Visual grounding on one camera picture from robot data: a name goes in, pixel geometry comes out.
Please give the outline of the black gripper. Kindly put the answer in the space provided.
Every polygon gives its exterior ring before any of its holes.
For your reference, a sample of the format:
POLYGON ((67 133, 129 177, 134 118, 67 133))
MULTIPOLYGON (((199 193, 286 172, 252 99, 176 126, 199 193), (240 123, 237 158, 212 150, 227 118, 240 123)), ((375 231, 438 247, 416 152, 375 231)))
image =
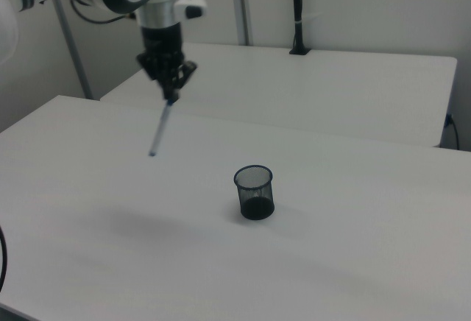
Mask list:
POLYGON ((158 83, 163 98, 166 101, 177 101, 180 90, 198 68, 193 61, 183 63, 181 23, 161 29, 141 27, 141 36, 144 52, 136 60, 148 77, 158 83))

